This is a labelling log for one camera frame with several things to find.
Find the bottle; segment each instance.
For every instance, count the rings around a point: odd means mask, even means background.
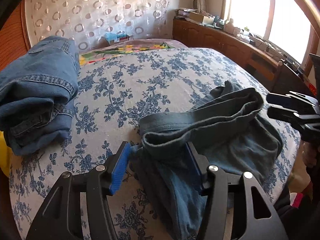
[[[244,35],[244,36],[249,36],[249,29],[248,29],[248,27],[244,27],[243,35]]]

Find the blue jeans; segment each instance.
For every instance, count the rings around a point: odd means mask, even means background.
[[[0,72],[0,130],[15,155],[68,137],[79,69],[74,41],[51,36]]]
[[[198,231],[206,204],[196,191],[202,178],[190,171],[186,142],[227,173],[250,171],[260,184],[268,177],[283,142],[258,115],[262,107],[254,88],[241,90],[226,81],[188,112],[161,112],[139,120],[142,147],[131,148],[132,166],[173,239]]]

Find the bed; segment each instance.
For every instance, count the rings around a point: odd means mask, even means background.
[[[226,80],[268,91],[244,69],[213,49],[186,48],[177,41],[129,41],[80,56],[79,94],[69,138],[25,158],[13,156],[9,177],[12,212],[24,239],[43,199],[60,174],[88,172],[114,154],[122,141],[138,143],[139,119],[163,111],[186,111]],[[267,106],[261,114],[265,117]],[[283,150],[263,187],[274,203],[291,172],[299,133],[270,120]],[[84,239],[90,239],[85,195],[81,196]],[[118,239],[170,239],[128,165],[109,206]]]

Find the folded jeans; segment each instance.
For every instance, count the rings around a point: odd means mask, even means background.
[[[74,41],[50,36],[0,72],[0,130],[15,155],[68,137],[78,58]]]

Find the yellow object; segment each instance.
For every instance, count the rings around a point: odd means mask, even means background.
[[[85,63],[86,63],[85,58],[80,55],[79,56],[79,64],[80,64],[80,66],[84,65]]]
[[[7,177],[9,177],[10,172],[11,155],[12,150],[5,143],[3,132],[0,131],[0,168]]]

